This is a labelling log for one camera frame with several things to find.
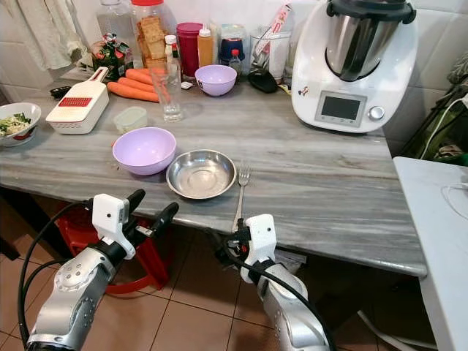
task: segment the red plastic stool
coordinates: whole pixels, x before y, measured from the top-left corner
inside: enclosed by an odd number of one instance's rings
[[[150,221],[138,219],[138,224],[148,227]],[[91,221],[91,214],[84,208],[73,208],[57,220],[58,228],[70,251],[76,256],[83,251],[88,244],[99,241],[97,231]],[[110,294],[127,294],[143,289],[148,285],[154,285],[158,290],[162,289],[169,281],[167,269],[174,253],[170,250],[167,260],[162,260],[156,249],[154,241],[147,238],[136,250],[136,258],[146,272],[146,276],[124,284],[111,284],[106,292]]]

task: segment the appliance knob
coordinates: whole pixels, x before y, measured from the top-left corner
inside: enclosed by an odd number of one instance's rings
[[[380,106],[371,107],[371,109],[367,113],[367,116],[371,121],[380,121],[384,115],[385,110],[383,109],[383,107]]]

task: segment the fork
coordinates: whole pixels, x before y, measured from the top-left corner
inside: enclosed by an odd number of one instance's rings
[[[239,168],[239,177],[237,182],[241,186],[241,193],[239,194],[239,202],[237,204],[237,211],[235,212],[235,218],[233,223],[233,233],[238,229],[237,221],[242,218],[242,199],[244,198],[244,187],[249,183],[250,177],[250,166],[242,164]]]

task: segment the white kitchen appliance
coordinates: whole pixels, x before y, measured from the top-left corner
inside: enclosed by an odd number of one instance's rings
[[[352,133],[387,123],[415,63],[415,15],[405,0],[322,0],[295,54],[291,94],[299,119]]]
[[[61,134],[89,133],[109,102],[102,83],[107,71],[99,67],[88,80],[75,84],[45,120]]]

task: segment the red container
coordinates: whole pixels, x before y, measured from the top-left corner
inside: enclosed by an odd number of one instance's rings
[[[177,25],[177,37],[181,49],[182,73],[194,77],[198,69],[198,32],[203,28],[201,23],[185,22]]]

